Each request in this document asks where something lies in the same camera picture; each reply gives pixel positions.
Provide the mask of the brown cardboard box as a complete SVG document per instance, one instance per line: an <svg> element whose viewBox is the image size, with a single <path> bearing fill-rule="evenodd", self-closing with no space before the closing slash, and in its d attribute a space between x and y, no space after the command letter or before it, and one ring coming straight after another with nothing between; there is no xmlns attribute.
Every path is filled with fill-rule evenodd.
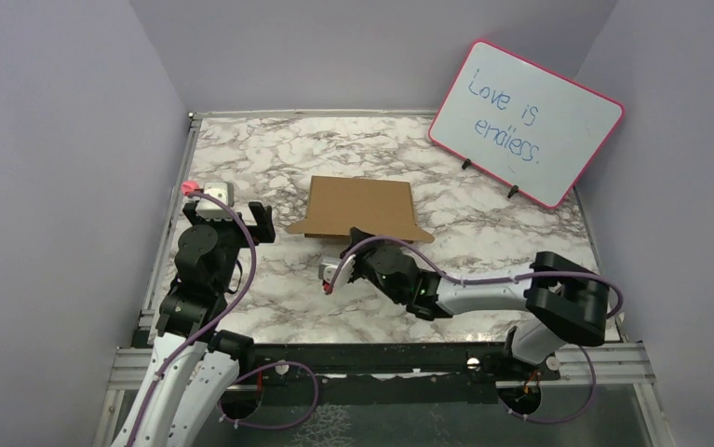
<svg viewBox="0 0 714 447"><path fill-rule="evenodd" d="M408 182L314 176L306 213L287 227L306 237L348 237L352 228L407 242L431 243L435 237L417 223Z"/></svg>

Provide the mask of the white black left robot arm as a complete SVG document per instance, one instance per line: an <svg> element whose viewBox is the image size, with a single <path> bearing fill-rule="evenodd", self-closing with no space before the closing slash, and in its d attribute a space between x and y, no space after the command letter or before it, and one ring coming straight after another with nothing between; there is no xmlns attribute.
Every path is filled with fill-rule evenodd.
<svg viewBox="0 0 714 447"><path fill-rule="evenodd" d="M148 367L114 446L189 446L224 390L254 370L254 341L218 327L238 255L276 239L273 210L249 203L245 224L219 199L198 196L182 212L190 228L178 240L176 275L158 308Z"/></svg>

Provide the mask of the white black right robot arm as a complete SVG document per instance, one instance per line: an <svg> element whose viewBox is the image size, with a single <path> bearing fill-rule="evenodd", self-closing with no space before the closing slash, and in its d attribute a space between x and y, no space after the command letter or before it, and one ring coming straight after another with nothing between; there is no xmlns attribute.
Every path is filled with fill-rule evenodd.
<svg viewBox="0 0 714 447"><path fill-rule="evenodd" d="M606 324L624 303L609 279L552 251L529 264L488 277L455 276L411 243L352 228L339 257L321 260L318 277L332 294L347 283L368 281L415 317L432 321L481 311L526 311L533 318L513 329L499 354L508 377L520 379L565 345L601 346Z"/></svg>

